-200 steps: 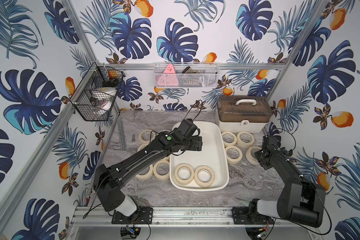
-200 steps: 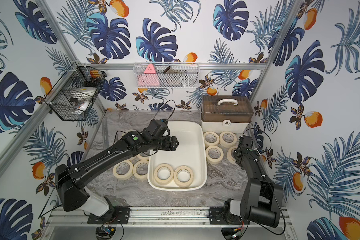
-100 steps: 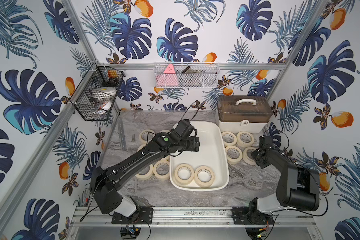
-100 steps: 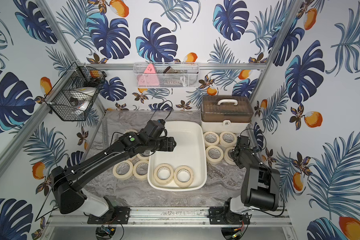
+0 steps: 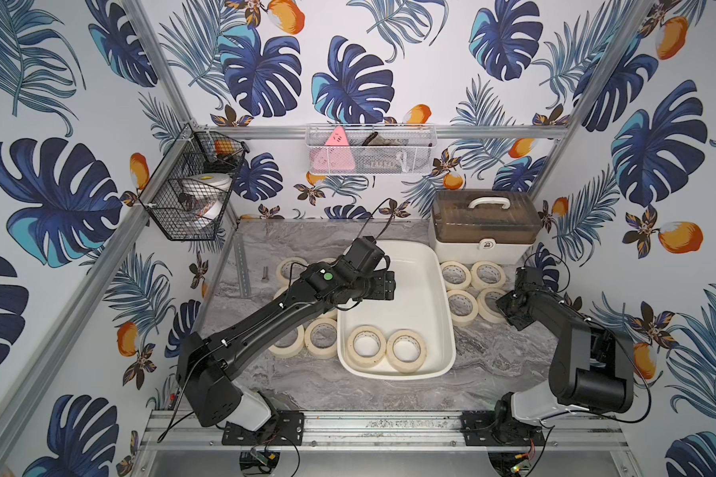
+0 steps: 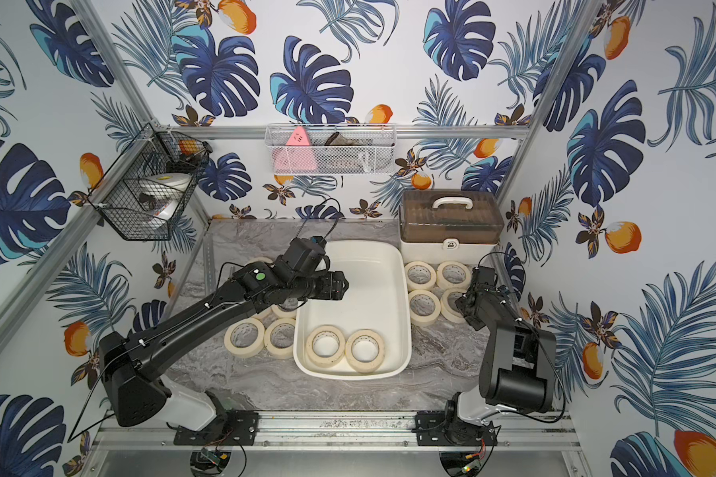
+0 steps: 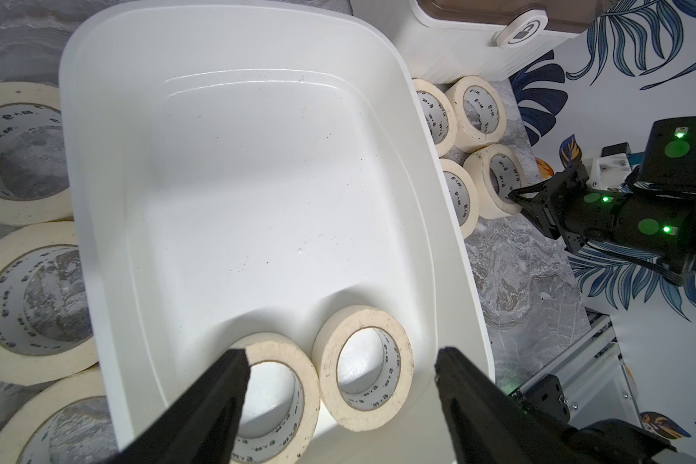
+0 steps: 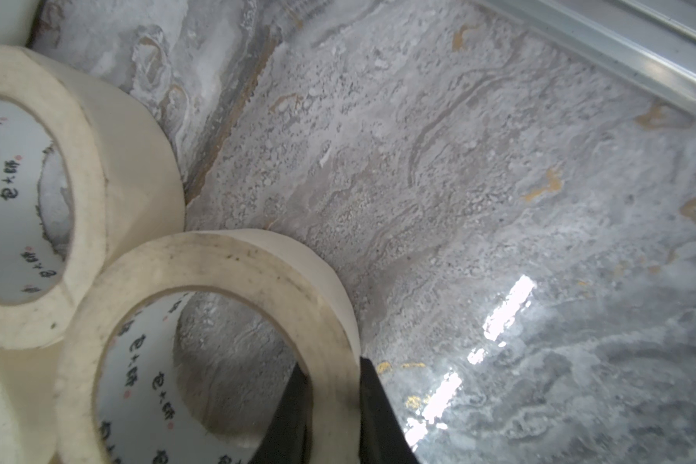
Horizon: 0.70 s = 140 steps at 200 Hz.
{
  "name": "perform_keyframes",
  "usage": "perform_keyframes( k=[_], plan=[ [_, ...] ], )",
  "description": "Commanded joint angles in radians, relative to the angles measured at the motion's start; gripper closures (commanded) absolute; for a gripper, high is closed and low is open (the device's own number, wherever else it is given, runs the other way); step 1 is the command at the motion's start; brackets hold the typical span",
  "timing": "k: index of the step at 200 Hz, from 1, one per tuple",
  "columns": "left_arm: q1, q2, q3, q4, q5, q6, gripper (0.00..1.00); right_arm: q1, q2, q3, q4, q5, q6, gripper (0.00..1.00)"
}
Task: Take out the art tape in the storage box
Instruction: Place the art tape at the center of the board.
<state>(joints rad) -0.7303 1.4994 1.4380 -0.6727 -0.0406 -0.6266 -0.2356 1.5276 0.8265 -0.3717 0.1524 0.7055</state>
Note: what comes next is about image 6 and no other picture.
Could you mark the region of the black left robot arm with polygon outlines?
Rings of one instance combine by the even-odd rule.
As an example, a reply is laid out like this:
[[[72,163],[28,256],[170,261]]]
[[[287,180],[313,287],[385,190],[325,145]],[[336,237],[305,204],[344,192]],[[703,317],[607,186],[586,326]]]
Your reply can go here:
[[[99,377],[121,427],[157,417],[179,393],[162,375],[179,359],[221,331],[289,299],[339,301],[349,289],[342,271],[331,271],[322,236],[294,238],[274,262],[251,262],[200,302],[143,331],[113,332],[99,340]]]

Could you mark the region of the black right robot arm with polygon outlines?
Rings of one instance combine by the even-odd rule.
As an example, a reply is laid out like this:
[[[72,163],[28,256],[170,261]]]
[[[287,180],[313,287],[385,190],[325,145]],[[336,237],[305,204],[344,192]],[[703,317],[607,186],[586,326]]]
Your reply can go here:
[[[455,417],[480,425],[500,413],[536,421],[551,411],[558,380],[556,337],[517,315],[493,268],[473,269],[455,309],[473,330],[488,332],[477,384],[453,399]]]

